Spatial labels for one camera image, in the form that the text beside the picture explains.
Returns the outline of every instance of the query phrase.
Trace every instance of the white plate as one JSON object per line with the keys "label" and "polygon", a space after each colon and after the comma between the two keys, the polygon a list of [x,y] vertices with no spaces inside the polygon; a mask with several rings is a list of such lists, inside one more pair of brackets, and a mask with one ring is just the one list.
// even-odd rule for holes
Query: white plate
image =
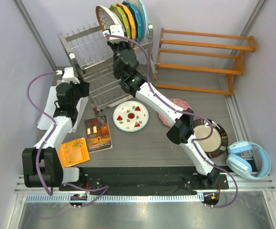
{"label": "white plate", "polygon": [[109,29],[111,25],[122,24],[117,15],[104,6],[96,6],[95,13],[103,31]]}
{"label": "white plate", "polygon": [[146,107],[136,101],[127,101],[118,105],[112,115],[113,122],[120,130],[136,132],[143,129],[148,122]]}

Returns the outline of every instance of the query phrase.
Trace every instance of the book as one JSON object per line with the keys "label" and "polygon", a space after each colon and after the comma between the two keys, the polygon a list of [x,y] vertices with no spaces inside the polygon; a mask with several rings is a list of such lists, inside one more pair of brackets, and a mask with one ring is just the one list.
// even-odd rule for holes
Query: book
{"label": "book", "polygon": [[112,148],[107,116],[85,120],[88,152]]}
{"label": "book", "polygon": [[87,144],[84,137],[64,143],[58,150],[62,167],[71,167],[89,161]]}

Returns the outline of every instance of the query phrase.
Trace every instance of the orange card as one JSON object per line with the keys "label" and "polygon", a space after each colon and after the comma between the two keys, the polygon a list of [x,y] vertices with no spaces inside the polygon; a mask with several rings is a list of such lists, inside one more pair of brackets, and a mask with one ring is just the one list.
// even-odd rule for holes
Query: orange card
{"label": "orange card", "polygon": [[64,143],[58,151],[62,167],[71,167],[89,161],[89,153],[84,137]]}

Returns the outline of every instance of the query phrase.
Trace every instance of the wooden shelf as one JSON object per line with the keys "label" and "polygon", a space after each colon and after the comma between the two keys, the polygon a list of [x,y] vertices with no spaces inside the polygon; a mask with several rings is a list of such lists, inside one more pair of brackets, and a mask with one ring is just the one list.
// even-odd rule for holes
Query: wooden shelf
{"label": "wooden shelf", "polygon": [[[226,45],[226,44],[217,44],[217,43],[168,40],[168,39],[164,39],[164,33],[175,33],[175,34],[183,34],[183,35],[238,39],[238,40],[246,40],[246,43],[244,46],[241,46],[241,45]],[[192,51],[184,51],[184,50],[176,50],[176,49],[163,49],[162,45],[164,45],[164,44],[186,45],[186,46],[206,47],[206,48],[216,48],[216,49],[229,49],[229,50],[237,50],[240,52],[238,55],[235,56],[235,55],[224,55],[224,54],[217,54],[217,53],[192,52]],[[156,69],[156,75],[155,75],[156,86],[158,88],[166,88],[166,89],[174,89],[174,90],[208,92],[208,93],[232,95],[232,94],[234,94],[234,84],[233,84],[234,76],[235,75],[243,75],[245,73],[245,67],[244,67],[244,62],[243,62],[245,53],[246,52],[255,52],[255,51],[256,51],[256,41],[253,36],[241,37],[241,36],[213,34],[213,33],[165,30],[165,29],[161,28],[159,51],[158,51],[158,57],[157,57],[157,69]],[[205,68],[205,67],[198,67],[198,66],[160,63],[161,53],[175,53],[175,54],[185,54],[185,55],[195,55],[195,56],[227,58],[227,59],[234,59],[234,61],[233,61],[233,65],[232,65],[231,69]],[[160,68],[194,71],[194,72],[204,72],[204,73],[225,74],[227,77],[228,85],[229,85],[229,91],[158,84],[158,71]]]}
{"label": "wooden shelf", "polygon": [[249,51],[249,52],[254,51],[253,47],[239,46],[239,45],[212,44],[212,43],[203,43],[203,42],[185,42],[185,41],[175,41],[175,40],[166,40],[166,39],[163,39],[162,43],[189,45],[189,46],[197,46],[197,47],[205,47],[205,48],[240,50],[240,51]]}
{"label": "wooden shelf", "polygon": [[165,68],[165,69],[186,70],[186,71],[202,72],[202,73],[218,73],[218,74],[231,74],[231,75],[242,74],[241,71],[225,70],[225,69],[217,69],[217,68],[201,68],[201,67],[166,64],[166,63],[161,63],[159,67]]}
{"label": "wooden shelf", "polygon": [[[175,85],[166,85],[166,84],[157,84],[157,88],[165,88],[165,89],[175,89],[181,91],[193,91],[193,92],[204,92],[204,88],[196,88],[196,87],[182,87],[182,86],[175,86]],[[229,94],[232,93],[230,91],[223,91],[223,90],[215,90],[215,89],[207,89],[208,93],[217,93],[217,94]]]}
{"label": "wooden shelf", "polygon": [[232,56],[232,55],[223,55],[223,54],[205,53],[205,52],[190,52],[190,51],[174,50],[174,49],[161,49],[160,52],[195,55],[195,56],[210,56],[210,57],[219,57],[219,58],[227,58],[227,59],[238,59],[239,58],[238,56]]}

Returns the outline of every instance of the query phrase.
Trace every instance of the pink plate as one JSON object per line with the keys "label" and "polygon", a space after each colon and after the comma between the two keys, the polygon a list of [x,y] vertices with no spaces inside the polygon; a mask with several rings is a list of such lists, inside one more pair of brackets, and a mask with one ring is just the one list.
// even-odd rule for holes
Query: pink plate
{"label": "pink plate", "polygon": [[[192,110],[192,108],[189,106],[189,104],[181,99],[170,99],[171,102],[173,102],[174,104],[176,104],[177,106],[181,107],[182,109],[186,110],[187,108],[190,108]],[[161,119],[161,121],[163,122],[164,125],[171,127],[170,125],[168,125],[167,121],[162,117],[162,115],[159,115],[159,118]]]}

